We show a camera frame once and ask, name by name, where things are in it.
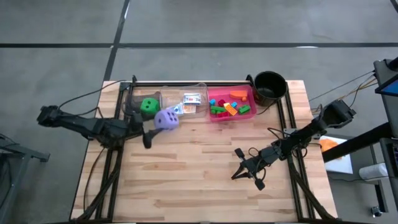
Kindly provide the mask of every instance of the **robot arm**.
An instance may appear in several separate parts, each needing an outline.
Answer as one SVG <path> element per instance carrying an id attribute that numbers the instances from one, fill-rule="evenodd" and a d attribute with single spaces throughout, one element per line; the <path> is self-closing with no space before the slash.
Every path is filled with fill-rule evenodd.
<path id="1" fill-rule="evenodd" d="M 262 190 L 265 187 L 263 183 L 265 174 L 262 179 L 259 179 L 256 175 L 258 172 L 265 170 L 266 166 L 270 166 L 278 159 L 285 160 L 292 151 L 307 147 L 314 134 L 324 135 L 326 128 L 342 128 L 352 121 L 355 114 L 356 112 L 349 108 L 344 101 L 335 100 L 322 108 L 320 115 L 306 127 L 294 131 L 286 138 L 274 141 L 270 146 L 261 149 L 257 156 L 245 159 L 243 151 L 235 149 L 236 155 L 242 162 L 232 179 L 253 178 L 257 188 Z M 245 168 L 248 171 L 240 174 Z"/>
<path id="2" fill-rule="evenodd" d="M 76 131 L 89 140 L 96 139 L 106 148 L 121 147 L 124 140 L 144 135 L 143 142 L 148 149 L 152 138 L 161 132 L 161 129 L 156 129 L 145 133 L 142 116 L 138 113 L 132 114 L 129 123 L 126 123 L 114 118 L 83 118 L 66 113 L 58 106 L 43 106 L 37 121 L 45 127 L 63 127 Z"/>

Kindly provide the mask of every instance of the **butcher block table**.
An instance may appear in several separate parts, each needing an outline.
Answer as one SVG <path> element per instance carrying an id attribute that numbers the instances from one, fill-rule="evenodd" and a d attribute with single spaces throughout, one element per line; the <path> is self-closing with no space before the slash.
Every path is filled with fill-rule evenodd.
<path id="1" fill-rule="evenodd" d="M 302 80 L 287 81 L 298 128 L 313 116 Z M 134 95 L 147 95 L 159 87 L 136 87 Z M 119 84 L 105 88 L 98 106 L 104 117 L 115 112 Z M 264 110 L 258 106 L 257 112 Z M 153 121 L 144 125 L 153 129 Z M 265 189 L 259 191 L 252 179 L 231 180 L 240 159 L 234 150 L 240 147 L 263 149 L 276 140 L 267 128 L 280 129 L 277 106 L 252 119 L 210 122 L 201 118 L 181 119 L 180 127 L 161 132 L 151 149 L 145 149 L 142 137 L 126 141 L 114 206 L 114 222 L 296 222 L 296 212 L 287 161 L 275 161 L 267 167 Z M 83 194 L 90 169 L 102 150 L 96 141 L 88 144 L 71 218 L 83 213 Z M 106 152 L 93 171 L 86 206 L 101 185 Z M 319 146 L 311 144 L 304 159 L 311 191 L 336 217 L 336 208 Z M 109 193 L 103 213 L 108 211 Z M 300 193 L 304 217 L 308 217 L 303 193 Z"/>

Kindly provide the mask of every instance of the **red toy block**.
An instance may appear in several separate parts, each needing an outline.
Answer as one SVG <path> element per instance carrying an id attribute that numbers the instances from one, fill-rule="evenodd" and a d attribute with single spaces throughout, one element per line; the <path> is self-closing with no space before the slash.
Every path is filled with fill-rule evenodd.
<path id="1" fill-rule="evenodd" d="M 224 118 L 224 117 L 228 117 L 228 116 L 229 116 L 229 113 L 228 113 L 228 111 L 222 112 L 221 114 L 223 115 L 223 118 Z"/>
<path id="2" fill-rule="evenodd" d="M 217 118 L 224 118 L 224 117 L 228 117 L 228 116 L 229 116 L 228 111 L 221 112 L 221 113 L 217 114 Z"/>
<path id="3" fill-rule="evenodd" d="M 218 106 L 224 107 L 224 103 L 225 103 L 225 100 L 220 100 L 220 101 L 218 102 Z"/>

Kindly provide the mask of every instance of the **concrete floor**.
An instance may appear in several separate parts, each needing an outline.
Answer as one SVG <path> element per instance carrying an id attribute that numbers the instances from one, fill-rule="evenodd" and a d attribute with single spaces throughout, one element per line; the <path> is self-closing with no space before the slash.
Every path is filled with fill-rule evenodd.
<path id="1" fill-rule="evenodd" d="M 0 0 L 1 43 L 112 43 L 124 0 Z M 398 13 L 388 0 L 133 0 L 121 42 L 396 42 Z M 18 195 L 12 223 L 66 221 L 87 141 L 66 129 L 37 125 L 42 105 L 59 105 L 101 86 L 111 49 L 0 49 L 0 133 L 38 151 Z M 398 56 L 397 48 L 119 49 L 111 80 L 239 80 L 264 70 L 305 81 L 308 97 Z M 311 102 L 327 104 L 362 80 Z M 63 109 L 87 111 L 99 94 Z M 359 92 L 354 121 L 331 133 L 355 136 L 386 122 L 381 97 Z M 372 218 L 371 185 L 331 182 L 339 217 L 395 223 L 397 212 Z"/>

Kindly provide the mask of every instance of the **black pot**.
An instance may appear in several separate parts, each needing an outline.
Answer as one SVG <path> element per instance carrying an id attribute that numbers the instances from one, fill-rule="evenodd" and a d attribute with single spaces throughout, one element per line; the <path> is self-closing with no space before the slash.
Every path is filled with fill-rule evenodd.
<path id="1" fill-rule="evenodd" d="M 286 81 L 276 72 L 261 72 L 254 81 L 251 75 L 248 75 L 246 79 L 250 80 L 254 101 L 260 106 L 270 106 L 286 94 Z"/>

